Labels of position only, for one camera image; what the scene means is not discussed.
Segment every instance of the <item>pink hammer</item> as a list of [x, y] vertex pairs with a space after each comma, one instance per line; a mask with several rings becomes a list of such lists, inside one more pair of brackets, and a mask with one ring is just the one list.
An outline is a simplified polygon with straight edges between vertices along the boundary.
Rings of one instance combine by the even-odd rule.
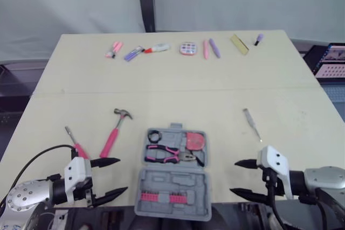
[[116, 125], [116, 127], [115, 127], [115, 128], [113, 129], [113, 131], [110, 133], [109, 138], [108, 138], [108, 140], [107, 140], [107, 143], [106, 143], [106, 145], [104, 146], [104, 148], [103, 148], [101, 154], [99, 155], [101, 158], [108, 157], [109, 152], [110, 152], [110, 150], [112, 149], [112, 146], [113, 146], [113, 144], [114, 144], [115, 141], [116, 141], [116, 138], [118, 137], [119, 128], [120, 128], [120, 126], [121, 126], [121, 124], [122, 124], [123, 119], [124, 119], [126, 116], [130, 117], [131, 119], [133, 119], [132, 116], [131, 116], [131, 114], [130, 114], [128, 111], [126, 111], [126, 110], [115, 109], [115, 110], [114, 110], [114, 113], [115, 113], [115, 114], [120, 114], [120, 119], [119, 119], [118, 124]]

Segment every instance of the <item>purple marker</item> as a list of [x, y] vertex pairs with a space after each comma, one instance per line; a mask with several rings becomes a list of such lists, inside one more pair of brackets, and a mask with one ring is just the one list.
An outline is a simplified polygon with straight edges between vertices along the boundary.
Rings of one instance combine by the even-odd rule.
[[264, 35], [260, 33], [257, 37], [257, 41], [255, 42], [254, 46], [257, 46], [263, 38], [264, 38]]
[[216, 46], [215, 41], [211, 38], [211, 39], [209, 39], [209, 43], [210, 43], [210, 45], [211, 45], [211, 47], [212, 47], [213, 52], [215, 53], [215, 55], [216, 55], [218, 58], [220, 58], [220, 51], [219, 51], [218, 47]]
[[131, 52], [129, 52], [124, 60], [125, 61], [130, 61], [132, 59], [134, 59], [139, 53], [143, 52], [145, 49], [141, 46], [138, 46], [137, 48], [135, 48], [134, 50], [132, 50]]

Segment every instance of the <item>table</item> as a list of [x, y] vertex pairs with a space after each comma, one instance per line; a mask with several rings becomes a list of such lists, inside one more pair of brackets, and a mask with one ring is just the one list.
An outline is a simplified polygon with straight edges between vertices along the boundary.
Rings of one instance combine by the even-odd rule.
[[[108, 205], [134, 204], [139, 172], [145, 166], [141, 156], [146, 130], [168, 127], [171, 122], [207, 133], [210, 145], [205, 171], [211, 177], [214, 203], [241, 201], [229, 191], [231, 187], [265, 192], [260, 170], [233, 164], [256, 158], [268, 144], [289, 159], [291, 170], [345, 167], [345, 124], [285, 33], [265, 31], [262, 43], [257, 47], [249, 44], [247, 56], [239, 54], [230, 42], [233, 33], [62, 36], [0, 162], [1, 193], [6, 193], [36, 153], [71, 144], [65, 125], [92, 158], [97, 158], [118, 119], [112, 113], [114, 108], [127, 109], [134, 119], [124, 121], [111, 151], [121, 162], [93, 169], [97, 195], [129, 187]], [[249, 43], [258, 32], [236, 34]], [[179, 42], [196, 41], [201, 46], [201, 40], [209, 37], [218, 45], [221, 59], [211, 53], [204, 60], [201, 50], [194, 57], [177, 54]], [[127, 63], [103, 57], [115, 40], [125, 43], [121, 55], [138, 44], [149, 47], [168, 42], [173, 47]], [[243, 108], [251, 112], [262, 143], [247, 124]], [[63, 173], [69, 158], [67, 149], [45, 154], [20, 181]]]

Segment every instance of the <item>tool case compartment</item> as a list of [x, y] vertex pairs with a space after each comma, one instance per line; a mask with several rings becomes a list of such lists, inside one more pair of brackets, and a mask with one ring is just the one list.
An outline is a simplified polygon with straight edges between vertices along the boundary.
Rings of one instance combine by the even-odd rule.
[[[197, 130], [184, 130], [182, 125], [172, 123], [170, 128], [150, 128], [147, 133], [158, 131], [160, 137], [153, 136], [151, 141], [145, 136], [142, 161], [147, 164], [139, 174], [138, 191], [134, 211], [137, 215], [173, 218], [183, 220], [209, 221], [211, 219], [211, 193], [209, 176], [202, 165], [207, 165], [208, 140], [206, 133]], [[160, 149], [147, 149], [148, 145], [163, 145], [178, 148], [180, 152], [190, 151], [186, 148], [187, 134], [197, 133], [205, 142], [201, 150], [193, 150], [198, 161], [179, 161], [178, 163], [153, 163], [145, 157], [165, 159], [173, 156]]]

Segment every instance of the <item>silver screwdriver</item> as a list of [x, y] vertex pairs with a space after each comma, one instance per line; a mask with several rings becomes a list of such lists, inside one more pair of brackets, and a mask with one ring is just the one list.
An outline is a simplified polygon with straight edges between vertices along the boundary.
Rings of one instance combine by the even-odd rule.
[[67, 134], [70, 136], [71, 140], [74, 143], [74, 147], [78, 152], [78, 155], [81, 156], [82, 158], [85, 159], [89, 159], [89, 156], [87, 155], [87, 153], [84, 151], [84, 149], [82, 148], [82, 146], [75, 140], [75, 138], [73, 137], [73, 134], [70, 130], [70, 128], [68, 126], [65, 127]]
[[252, 129], [255, 131], [255, 133], [257, 134], [257, 136], [259, 137], [260, 139], [260, 142], [262, 142], [263, 140], [261, 139], [260, 137], [260, 134], [258, 132], [258, 129], [255, 125], [255, 122], [252, 118], [252, 116], [250, 115], [249, 113], [249, 110], [247, 108], [243, 109], [243, 112], [244, 112], [244, 115], [246, 115], [246, 118], [247, 118], [247, 122], [249, 123], [250, 127], [252, 127]]

